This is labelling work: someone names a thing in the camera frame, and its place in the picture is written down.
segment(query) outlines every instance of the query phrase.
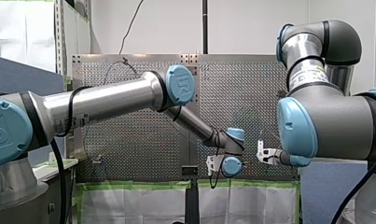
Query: pegboard wall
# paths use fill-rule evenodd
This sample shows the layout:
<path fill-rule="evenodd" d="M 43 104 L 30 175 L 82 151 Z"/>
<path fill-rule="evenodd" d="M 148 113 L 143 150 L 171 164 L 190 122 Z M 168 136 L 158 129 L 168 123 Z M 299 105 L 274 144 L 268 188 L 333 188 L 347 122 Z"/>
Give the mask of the pegboard wall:
<path fill-rule="evenodd" d="M 285 68 L 274 56 L 200 55 L 200 118 L 218 129 L 244 129 L 244 167 L 237 178 L 291 180 L 297 169 L 257 160 L 258 139 L 281 148 L 277 128 L 278 91 L 285 89 Z M 198 164 L 216 150 L 200 144 Z M 207 176 L 199 166 L 201 178 Z"/>
<path fill-rule="evenodd" d="M 245 130 L 244 162 L 240 178 L 292 180 L 297 170 L 269 166 L 256 159 L 257 140 L 279 147 L 276 119 L 277 92 L 285 88 L 285 69 L 274 56 L 256 55 L 77 55 L 74 86 L 98 86 L 131 80 L 148 70 L 181 63 L 193 69 L 200 118 L 226 130 Z M 180 180 L 181 165 L 199 164 L 206 178 L 206 156 L 215 148 L 187 146 L 189 134 L 165 115 L 150 109 L 92 124 L 76 134 L 87 159 L 77 167 L 79 182 L 111 180 Z"/>

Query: end effector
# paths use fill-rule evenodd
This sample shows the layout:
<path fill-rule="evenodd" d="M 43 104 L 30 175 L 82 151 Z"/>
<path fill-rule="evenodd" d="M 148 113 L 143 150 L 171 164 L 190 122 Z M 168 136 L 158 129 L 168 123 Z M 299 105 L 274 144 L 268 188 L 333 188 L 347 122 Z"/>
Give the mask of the end effector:
<path fill-rule="evenodd" d="M 222 171 L 225 177 L 233 177 L 243 170 L 244 130 L 228 128 L 226 132 L 218 131 L 184 106 L 170 107 L 164 113 L 194 133 L 207 147 L 225 148 L 225 155 L 208 157 L 207 166 L 211 172 Z"/>

